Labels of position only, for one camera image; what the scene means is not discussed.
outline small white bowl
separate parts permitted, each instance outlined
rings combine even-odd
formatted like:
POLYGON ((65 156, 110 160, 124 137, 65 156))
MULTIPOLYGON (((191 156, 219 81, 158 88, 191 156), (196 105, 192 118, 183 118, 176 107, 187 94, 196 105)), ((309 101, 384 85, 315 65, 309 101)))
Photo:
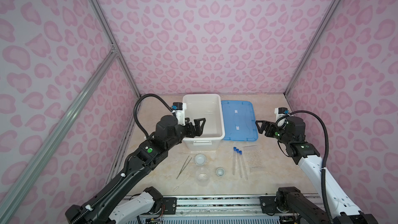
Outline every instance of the small white bowl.
POLYGON ((219 167, 219 168, 217 168, 217 170, 216 170, 216 174, 217 174, 217 176, 219 176, 219 177, 223 177, 223 176, 225 175, 225 170, 224 170, 223 168, 219 167))
POLYGON ((206 163, 206 156, 203 154, 197 154, 195 156, 195 163, 199 166, 204 165, 206 163))

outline beige table surface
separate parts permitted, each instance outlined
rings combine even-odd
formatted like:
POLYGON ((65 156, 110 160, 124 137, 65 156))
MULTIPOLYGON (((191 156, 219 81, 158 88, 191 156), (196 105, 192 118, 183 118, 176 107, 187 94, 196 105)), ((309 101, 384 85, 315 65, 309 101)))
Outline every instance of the beige table surface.
MULTIPOLYGON (((162 96, 162 98, 170 106, 173 102, 182 102, 182 96, 162 96)), ((250 101, 254 107, 256 120, 275 121, 274 109, 288 107, 282 94, 221 95, 221 100, 250 101)), ((149 97, 143 101, 138 119, 147 132, 151 133, 155 131, 155 125, 160 118, 167 114, 170 112, 158 99, 149 97)), ((125 154, 135 151, 143 141, 143 132, 135 126, 125 154)), ((154 171, 138 182, 128 195, 140 193, 150 186, 155 187, 162 195, 275 194, 279 187, 288 186, 294 186, 302 193, 316 193, 304 172, 295 165, 291 158, 282 154, 276 139, 267 138, 261 134, 255 142, 222 141, 219 148, 211 152, 191 152, 184 143, 178 144, 169 151, 168 157, 154 171), (239 177, 238 170, 235 176, 232 174, 232 154, 234 146, 243 149, 244 146, 250 145, 259 147, 264 169, 251 173, 248 171, 248 180, 245 180, 239 177), (193 159, 181 176, 176 179, 188 155, 194 157, 198 153, 205 154, 207 158, 205 167, 211 172, 211 181, 206 187, 196 183, 195 172, 198 166, 195 165, 193 159), (215 174, 218 167, 225 169, 224 177, 218 177, 215 174)))

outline white storage container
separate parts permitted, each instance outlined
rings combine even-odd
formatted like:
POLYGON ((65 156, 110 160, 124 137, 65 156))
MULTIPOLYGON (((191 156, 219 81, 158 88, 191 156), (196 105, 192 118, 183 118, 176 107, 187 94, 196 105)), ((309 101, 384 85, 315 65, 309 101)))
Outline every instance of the white storage container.
POLYGON ((215 93, 190 94, 185 95, 182 102, 187 104, 185 117, 191 122, 196 118, 206 118, 200 137, 183 139, 188 149, 191 151, 217 150, 225 136, 220 96, 215 93))

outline blue plastic lid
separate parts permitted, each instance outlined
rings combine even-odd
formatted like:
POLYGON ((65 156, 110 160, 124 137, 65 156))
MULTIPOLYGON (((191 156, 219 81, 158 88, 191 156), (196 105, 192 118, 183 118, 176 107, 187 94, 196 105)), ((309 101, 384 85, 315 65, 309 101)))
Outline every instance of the blue plastic lid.
POLYGON ((221 101, 224 140, 253 142, 258 139, 256 116, 251 102, 221 101))

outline pink patterned wall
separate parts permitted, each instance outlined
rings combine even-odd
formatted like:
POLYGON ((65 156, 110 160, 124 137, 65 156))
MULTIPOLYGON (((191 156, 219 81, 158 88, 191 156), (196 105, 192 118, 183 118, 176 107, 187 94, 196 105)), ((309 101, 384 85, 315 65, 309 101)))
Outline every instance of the pink patterned wall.
POLYGON ((10 223, 66 222, 105 184, 135 98, 115 61, 10 223))
POLYGON ((0 201, 109 50, 87 0, 0 0, 0 201))
POLYGON ((331 0, 99 0, 142 93, 284 92, 331 0))
MULTIPOLYGON (((288 97, 328 127, 328 168, 380 224, 398 220, 398 2, 344 0, 288 97)), ((307 138, 324 152, 315 118, 307 138)))

